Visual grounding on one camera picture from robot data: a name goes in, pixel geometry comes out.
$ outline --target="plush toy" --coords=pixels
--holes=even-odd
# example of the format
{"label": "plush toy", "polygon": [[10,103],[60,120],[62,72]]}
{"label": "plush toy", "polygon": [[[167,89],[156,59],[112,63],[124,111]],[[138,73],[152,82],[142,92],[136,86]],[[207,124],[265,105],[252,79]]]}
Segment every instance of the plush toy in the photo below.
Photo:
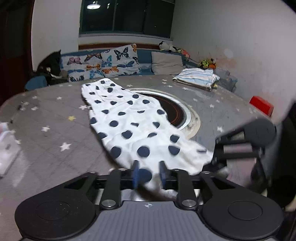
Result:
{"label": "plush toy", "polygon": [[161,51],[165,50],[165,51],[169,51],[170,53],[173,52],[177,52],[177,48],[174,47],[172,44],[167,44],[165,41],[161,41],[161,43],[159,43],[159,49]]}

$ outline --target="round black pad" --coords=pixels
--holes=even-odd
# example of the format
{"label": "round black pad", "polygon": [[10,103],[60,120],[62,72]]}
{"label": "round black pad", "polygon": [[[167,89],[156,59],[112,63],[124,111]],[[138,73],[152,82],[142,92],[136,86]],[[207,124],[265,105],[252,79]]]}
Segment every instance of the round black pad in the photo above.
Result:
{"label": "round black pad", "polygon": [[95,217],[94,205],[79,190],[49,190],[23,201],[15,222],[23,236],[33,240],[63,240],[87,229]]}
{"label": "round black pad", "polygon": [[257,119],[247,124],[244,129],[245,139],[259,147],[267,146],[274,141],[276,129],[274,124],[265,119]]}
{"label": "round black pad", "polygon": [[205,222],[224,237],[260,240],[281,226],[281,208],[271,199],[245,188],[217,190],[202,209]]}

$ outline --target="white cloth with navy dots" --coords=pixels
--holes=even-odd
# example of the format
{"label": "white cloth with navy dots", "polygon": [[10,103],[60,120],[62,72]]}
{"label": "white cloth with navy dots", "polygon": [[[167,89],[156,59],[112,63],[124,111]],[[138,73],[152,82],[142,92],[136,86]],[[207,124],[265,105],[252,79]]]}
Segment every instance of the white cloth with navy dots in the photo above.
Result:
{"label": "white cloth with navy dots", "polygon": [[134,160],[152,173],[145,184],[160,192],[159,161],[168,169],[183,169],[198,174],[213,153],[184,134],[167,120],[166,112],[153,97],[136,94],[108,78],[83,84],[83,97],[91,106],[90,124],[112,158],[124,168]]}

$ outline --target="folded striped towel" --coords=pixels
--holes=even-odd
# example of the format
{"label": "folded striped towel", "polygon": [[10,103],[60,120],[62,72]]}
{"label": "folded striped towel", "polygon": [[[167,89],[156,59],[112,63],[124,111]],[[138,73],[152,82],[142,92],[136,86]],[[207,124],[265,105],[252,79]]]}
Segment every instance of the folded striped towel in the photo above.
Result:
{"label": "folded striped towel", "polygon": [[180,74],[173,78],[173,81],[177,81],[186,85],[212,89],[212,85],[218,81],[220,77],[213,73],[212,69],[183,69]]}

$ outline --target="white wall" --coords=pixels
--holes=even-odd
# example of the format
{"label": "white wall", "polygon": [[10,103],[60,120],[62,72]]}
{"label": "white wall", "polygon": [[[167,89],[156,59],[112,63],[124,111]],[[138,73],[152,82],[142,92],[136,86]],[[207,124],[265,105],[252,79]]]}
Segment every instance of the white wall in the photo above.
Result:
{"label": "white wall", "polygon": [[271,102],[274,121],[296,97],[296,14],[281,0],[176,0],[172,39],[195,60],[216,58],[246,101]]}
{"label": "white wall", "polygon": [[33,69],[51,52],[78,51],[78,44],[91,43],[146,43],[159,44],[163,39],[131,35],[88,35],[79,37],[82,0],[35,0],[31,49]]}

